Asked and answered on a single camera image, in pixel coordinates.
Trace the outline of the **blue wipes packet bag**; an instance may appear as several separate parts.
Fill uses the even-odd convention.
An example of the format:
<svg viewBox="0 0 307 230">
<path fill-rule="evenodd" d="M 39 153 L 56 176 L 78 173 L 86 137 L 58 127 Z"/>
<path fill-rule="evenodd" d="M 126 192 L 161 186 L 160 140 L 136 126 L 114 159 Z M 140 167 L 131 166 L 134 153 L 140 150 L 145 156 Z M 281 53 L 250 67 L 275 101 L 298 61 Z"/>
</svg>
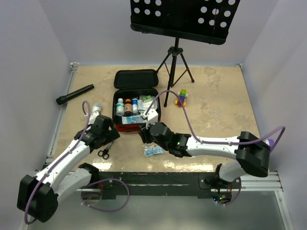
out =
<svg viewBox="0 0 307 230">
<path fill-rule="evenodd" d="M 164 153 L 164 150 L 158 145 L 143 146 L 142 149 L 145 157 Z"/>
</svg>

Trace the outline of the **black handled scissors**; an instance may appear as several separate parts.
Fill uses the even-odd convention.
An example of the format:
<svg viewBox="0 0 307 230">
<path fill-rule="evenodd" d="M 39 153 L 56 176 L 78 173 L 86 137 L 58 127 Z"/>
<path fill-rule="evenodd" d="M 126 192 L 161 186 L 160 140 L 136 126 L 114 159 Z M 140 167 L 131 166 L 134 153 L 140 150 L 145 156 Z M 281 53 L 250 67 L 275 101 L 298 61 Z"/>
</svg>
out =
<svg viewBox="0 0 307 230">
<path fill-rule="evenodd" d="M 113 141 L 104 149 L 104 150 L 100 150 L 97 155 L 101 158 L 103 158 L 104 160 L 108 160 L 109 158 L 109 150 L 113 145 Z"/>
</svg>

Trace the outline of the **blue medical pouch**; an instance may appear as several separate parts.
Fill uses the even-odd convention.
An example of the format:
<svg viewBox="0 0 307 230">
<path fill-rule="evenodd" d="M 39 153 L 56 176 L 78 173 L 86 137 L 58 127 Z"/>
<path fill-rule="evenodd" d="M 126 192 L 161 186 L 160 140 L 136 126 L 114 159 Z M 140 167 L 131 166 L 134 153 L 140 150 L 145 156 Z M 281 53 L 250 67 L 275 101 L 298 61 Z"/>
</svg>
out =
<svg viewBox="0 0 307 230">
<path fill-rule="evenodd" d="M 141 124 L 146 122 L 141 115 L 122 116 L 121 120 L 123 125 Z"/>
</svg>

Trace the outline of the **white green medicine bottle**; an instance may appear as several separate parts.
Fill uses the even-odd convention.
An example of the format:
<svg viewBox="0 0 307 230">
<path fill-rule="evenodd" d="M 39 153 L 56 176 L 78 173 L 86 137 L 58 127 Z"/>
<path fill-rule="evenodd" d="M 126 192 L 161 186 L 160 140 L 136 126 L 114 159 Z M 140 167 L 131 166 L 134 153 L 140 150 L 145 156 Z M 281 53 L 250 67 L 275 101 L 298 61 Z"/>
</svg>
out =
<svg viewBox="0 0 307 230">
<path fill-rule="evenodd" d="M 124 103 L 122 98 L 118 98 L 118 102 L 116 104 L 116 116 L 124 115 Z"/>
</svg>

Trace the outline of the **white gauze plastic bag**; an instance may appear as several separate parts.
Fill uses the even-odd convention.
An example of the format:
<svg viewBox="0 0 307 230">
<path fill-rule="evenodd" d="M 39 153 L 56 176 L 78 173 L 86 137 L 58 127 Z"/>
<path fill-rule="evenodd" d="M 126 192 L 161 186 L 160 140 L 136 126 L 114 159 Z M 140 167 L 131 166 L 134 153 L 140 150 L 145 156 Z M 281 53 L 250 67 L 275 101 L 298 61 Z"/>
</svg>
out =
<svg viewBox="0 0 307 230">
<path fill-rule="evenodd" d="M 148 110 L 150 104 L 152 102 L 143 102 L 142 100 L 138 100 L 138 112 L 139 113 L 144 113 Z M 158 108 L 158 105 L 157 105 L 157 101 L 154 102 L 154 104 L 152 105 L 151 107 L 152 109 L 157 109 Z"/>
</svg>

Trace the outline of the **brown medicine bottle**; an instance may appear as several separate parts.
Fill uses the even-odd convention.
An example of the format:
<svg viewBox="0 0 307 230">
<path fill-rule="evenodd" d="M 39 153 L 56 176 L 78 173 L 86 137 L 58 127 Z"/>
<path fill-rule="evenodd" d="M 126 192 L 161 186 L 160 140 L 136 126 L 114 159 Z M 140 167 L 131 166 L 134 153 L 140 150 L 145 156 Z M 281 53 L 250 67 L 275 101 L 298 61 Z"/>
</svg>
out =
<svg viewBox="0 0 307 230">
<path fill-rule="evenodd" d="M 132 113 L 131 99 L 127 98 L 124 103 L 124 115 L 130 115 Z"/>
</svg>

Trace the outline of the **white blue medicine bottle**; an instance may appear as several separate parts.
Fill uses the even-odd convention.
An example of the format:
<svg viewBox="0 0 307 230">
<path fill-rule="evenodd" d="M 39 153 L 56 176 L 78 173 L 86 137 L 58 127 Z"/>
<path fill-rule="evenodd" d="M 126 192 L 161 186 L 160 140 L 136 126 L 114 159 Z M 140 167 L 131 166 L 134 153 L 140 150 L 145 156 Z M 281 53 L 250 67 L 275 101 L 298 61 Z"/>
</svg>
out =
<svg viewBox="0 0 307 230">
<path fill-rule="evenodd" d="M 139 112 L 138 111 L 138 99 L 137 98 L 132 99 L 132 112 L 134 114 L 137 114 Z"/>
</svg>

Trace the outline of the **red black medicine kit case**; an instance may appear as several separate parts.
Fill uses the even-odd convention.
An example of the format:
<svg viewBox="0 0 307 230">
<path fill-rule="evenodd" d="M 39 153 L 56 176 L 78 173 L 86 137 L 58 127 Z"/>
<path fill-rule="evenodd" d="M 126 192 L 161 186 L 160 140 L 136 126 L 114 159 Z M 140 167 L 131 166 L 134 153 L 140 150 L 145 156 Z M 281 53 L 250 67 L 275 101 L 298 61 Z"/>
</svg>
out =
<svg viewBox="0 0 307 230">
<path fill-rule="evenodd" d="M 113 95 L 112 120 L 119 132 L 137 132 L 140 123 L 123 124 L 122 117 L 116 115 L 116 104 L 118 99 L 133 99 L 140 96 L 155 97 L 158 91 L 155 89 L 159 83 L 157 73 L 154 69 L 119 70 L 115 74 L 114 87 L 117 91 Z"/>
</svg>

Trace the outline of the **green pill blister pack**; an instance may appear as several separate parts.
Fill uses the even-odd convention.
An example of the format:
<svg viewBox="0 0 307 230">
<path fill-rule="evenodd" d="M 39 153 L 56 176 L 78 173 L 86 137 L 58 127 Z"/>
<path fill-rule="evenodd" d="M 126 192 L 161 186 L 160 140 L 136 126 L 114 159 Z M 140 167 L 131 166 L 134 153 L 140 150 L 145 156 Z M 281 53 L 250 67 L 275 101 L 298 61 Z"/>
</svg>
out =
<svg viewBox="0 0 307 230">
<path fill-rule="evenodd" d="M 143 103 L 147 103 L 147 102 L 152 102 L 153 101 L 153 97 L 151 95 L 141 95 L 140 96 L 140 100 L 143 102 Z"/>
</svg>

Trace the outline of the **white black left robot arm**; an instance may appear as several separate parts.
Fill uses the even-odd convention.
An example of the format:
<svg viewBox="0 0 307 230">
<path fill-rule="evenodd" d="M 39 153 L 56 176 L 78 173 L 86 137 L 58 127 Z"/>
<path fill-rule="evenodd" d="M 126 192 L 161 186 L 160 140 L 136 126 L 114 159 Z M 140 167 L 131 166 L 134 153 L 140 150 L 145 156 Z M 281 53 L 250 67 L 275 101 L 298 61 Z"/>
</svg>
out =
<svg viewBox="0 0 307 230">
<path fill-rule="evenodd" d="M 98 115 L 79 131 L 70 145 L 49 166 L 34 176 L 26 175 L 19 185 L 17 208 L 40 222 L 48 221 L 61 201 L 80 187 L 99 184 L 99 170 L 80 163 L 94 150 L 118 139 L 110 117 Z"/>
</svg>

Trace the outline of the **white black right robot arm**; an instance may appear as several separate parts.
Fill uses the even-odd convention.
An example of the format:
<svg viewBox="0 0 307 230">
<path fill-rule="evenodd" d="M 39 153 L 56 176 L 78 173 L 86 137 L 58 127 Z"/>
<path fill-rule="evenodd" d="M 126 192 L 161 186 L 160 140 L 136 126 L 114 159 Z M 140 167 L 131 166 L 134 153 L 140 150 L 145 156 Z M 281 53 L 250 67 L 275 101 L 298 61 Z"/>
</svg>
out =
<svg viewBox="0 0 307 230">
<path fill-rule="evenodd" d="M 243 175 L 264 178 L 268 175 L 271 148 L 269 143 L 250 132 L 230 138 L 202 138 L 171 131 L 164 123 L 140 126 L 143 143 L 155 143 L 178 158 L 216 156 L 231 159 L 216 168 L 214 184 L 225 188 Z"/>
</svg>

